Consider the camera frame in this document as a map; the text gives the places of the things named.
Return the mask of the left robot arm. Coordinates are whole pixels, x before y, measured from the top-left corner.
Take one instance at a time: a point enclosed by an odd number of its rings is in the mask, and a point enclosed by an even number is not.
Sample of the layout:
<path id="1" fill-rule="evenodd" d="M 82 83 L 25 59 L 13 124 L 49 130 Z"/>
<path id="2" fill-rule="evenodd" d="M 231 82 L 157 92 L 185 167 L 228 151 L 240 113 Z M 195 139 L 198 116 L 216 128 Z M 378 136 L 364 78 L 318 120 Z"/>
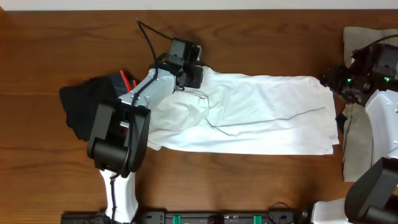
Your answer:
<path id="1" fill-rule="evenodd" d="M 107 223 L 131 223 L 138 211 L 135 176 L 147 150 L 151 111 L 175 92 L 199 89 L 202 80 L 199 65 L 177 68 L 163 63 L 116 101 L 98 105 L 87 155 L 104 180 Z"/>

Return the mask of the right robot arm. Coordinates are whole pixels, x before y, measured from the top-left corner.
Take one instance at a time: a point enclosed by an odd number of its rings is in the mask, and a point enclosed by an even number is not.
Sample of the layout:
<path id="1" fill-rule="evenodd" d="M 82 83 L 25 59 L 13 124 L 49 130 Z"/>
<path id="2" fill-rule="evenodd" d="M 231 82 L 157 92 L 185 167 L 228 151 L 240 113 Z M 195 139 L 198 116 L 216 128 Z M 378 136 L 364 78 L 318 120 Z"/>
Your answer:
<path id="1" fill-rule="evenodd" d="M 348 103 L 369 116 L 373 150 L 370 168 L 351 186 L 345 198 L 317 202 L 311 223 L 397 223 L 397 79 L 391 68 L 339 65 L 321 77 Z"/>

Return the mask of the white t-shirt with print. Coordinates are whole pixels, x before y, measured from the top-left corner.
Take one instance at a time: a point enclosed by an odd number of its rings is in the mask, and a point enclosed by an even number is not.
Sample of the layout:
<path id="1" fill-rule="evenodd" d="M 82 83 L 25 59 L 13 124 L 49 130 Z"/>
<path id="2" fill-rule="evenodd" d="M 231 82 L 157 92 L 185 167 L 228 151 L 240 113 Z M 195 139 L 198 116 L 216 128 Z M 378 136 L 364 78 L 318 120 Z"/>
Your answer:
<path id="1" fill-rule="evenodd" d="M 148 145 L 187 152 L 328 155 L 339 143 L 332 92 L 311 76 L 249 76 L 209 67 L 152 110 Z"/>

